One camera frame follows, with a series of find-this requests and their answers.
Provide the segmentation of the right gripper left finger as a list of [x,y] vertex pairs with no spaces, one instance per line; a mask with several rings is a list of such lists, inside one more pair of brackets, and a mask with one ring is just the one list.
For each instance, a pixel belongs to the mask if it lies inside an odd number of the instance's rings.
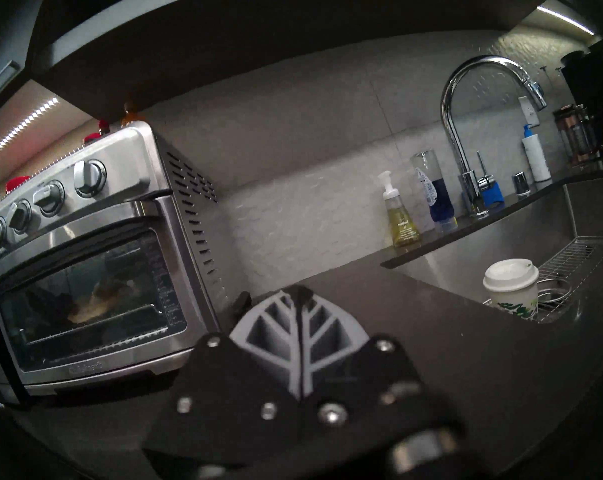
[[142,450],[151,462],[258,462],[304,442],[301,309],[288,287],[197,343]]

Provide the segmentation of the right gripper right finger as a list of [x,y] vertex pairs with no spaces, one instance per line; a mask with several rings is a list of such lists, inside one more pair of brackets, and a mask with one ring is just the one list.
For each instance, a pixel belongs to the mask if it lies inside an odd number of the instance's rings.
[[449,400],[427,390],[399,341],[369,336],[339,306],[300,286],[300,437],[355,428],[381,439],[424,435],[461,440],[463,424]]

